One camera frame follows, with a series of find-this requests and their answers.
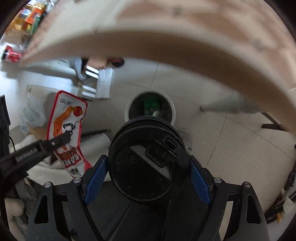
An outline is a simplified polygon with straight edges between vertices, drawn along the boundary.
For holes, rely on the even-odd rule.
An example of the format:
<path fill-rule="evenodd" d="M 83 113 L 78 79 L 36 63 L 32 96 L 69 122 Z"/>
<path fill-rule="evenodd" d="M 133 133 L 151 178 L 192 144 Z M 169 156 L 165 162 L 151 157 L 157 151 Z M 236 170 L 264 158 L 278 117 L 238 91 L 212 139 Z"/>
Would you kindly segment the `red white snack wrapper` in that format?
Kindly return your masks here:
<path fill-rule="evenodd" d="M 82 120 L 88 103 L 63 90 L 56 94 L 50 114 L 47 139 L 56 138 L 64 133 L 70 135 L 70 142 L 54 151 L 65 170 L 73 177 L 82 177 L 92 165 L 85 159 L 81 149 Z"/>

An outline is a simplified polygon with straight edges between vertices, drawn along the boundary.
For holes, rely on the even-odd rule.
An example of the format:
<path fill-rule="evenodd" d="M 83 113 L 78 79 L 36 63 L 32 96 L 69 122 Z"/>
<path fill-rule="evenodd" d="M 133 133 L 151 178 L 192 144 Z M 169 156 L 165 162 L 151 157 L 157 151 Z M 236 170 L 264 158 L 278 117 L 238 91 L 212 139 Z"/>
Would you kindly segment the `black plastic cup lid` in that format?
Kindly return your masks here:
<path fill-rule="evenodd" d="M 175 128 L 153 116 L 127 121 L 115 134 L 107 169 L 129 200 L 151 204 L 170 199 L 190 173 L 189 155 Z"/>

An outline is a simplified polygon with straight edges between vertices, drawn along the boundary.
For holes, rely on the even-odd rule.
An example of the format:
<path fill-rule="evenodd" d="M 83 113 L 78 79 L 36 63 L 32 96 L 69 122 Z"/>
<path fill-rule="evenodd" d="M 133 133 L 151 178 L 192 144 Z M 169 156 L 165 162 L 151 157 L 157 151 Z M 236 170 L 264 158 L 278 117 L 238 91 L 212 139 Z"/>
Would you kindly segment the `white round trash bin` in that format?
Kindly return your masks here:
<path fill-rule="evenodd" d="M 140 116 L 158 117 L 173 126 L 176 121 L 176 109 L 166 94 L 149 90 L 139 93 L 126 105 L 125 122 Z"/>

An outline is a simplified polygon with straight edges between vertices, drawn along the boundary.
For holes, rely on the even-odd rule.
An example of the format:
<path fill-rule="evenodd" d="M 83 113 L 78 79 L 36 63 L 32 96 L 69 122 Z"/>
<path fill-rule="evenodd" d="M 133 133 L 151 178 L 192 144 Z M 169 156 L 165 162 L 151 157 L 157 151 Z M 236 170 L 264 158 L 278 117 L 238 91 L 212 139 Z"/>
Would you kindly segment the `dark wooden chair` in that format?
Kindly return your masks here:
<path fill-rule="evenodd" d="M 262 124 L 262 129 L 270 129 L 270 130 L 277 130 L 277 131 L 284 131 L 288 132 L 286 128 L 282 124 L 279 124 L 271 115 L 268 113 L 262 112 L 263 116 L 265 116 L 271 123 Z"/>

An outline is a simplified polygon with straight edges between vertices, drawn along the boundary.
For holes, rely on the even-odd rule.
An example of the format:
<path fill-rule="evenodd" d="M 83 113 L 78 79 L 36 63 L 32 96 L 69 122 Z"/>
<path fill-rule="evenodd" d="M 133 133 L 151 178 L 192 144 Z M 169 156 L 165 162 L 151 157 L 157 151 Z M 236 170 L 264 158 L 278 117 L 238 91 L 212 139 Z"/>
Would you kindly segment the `brown paper bag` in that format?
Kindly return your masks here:
<path fill-rule="evenodd" d="M 104 69 L 107 66 L 108 60 L 106 57 L 89 57 L 87 66 L 94 69 Z"/>

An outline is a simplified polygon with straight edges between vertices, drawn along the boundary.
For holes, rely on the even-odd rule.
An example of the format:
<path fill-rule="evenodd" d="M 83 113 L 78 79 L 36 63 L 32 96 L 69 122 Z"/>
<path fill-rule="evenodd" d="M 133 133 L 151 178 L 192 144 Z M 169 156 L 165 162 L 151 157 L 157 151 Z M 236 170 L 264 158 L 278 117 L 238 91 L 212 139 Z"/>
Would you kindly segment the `grey table leg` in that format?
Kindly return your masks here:
<path fill-rule="evenodd" d="M 246 99 L 239 92 L 233 92 L 228 97 L 200 106 L 202 112 L 218 113 L 260 113 L 260 108 Z"/>

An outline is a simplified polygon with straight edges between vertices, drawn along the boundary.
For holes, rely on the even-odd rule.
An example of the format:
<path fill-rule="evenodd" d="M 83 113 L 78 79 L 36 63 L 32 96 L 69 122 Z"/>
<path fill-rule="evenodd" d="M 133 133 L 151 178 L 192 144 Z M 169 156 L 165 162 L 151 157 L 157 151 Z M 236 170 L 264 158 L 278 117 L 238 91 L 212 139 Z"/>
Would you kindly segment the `checkered top coffee table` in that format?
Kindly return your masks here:
<path fill-rule="evenodd" d="M 295 132 L 295 35 L 265 1 L 64 1 L 21 63 L 86 55 L 153 60 L 210 77 Z"/>

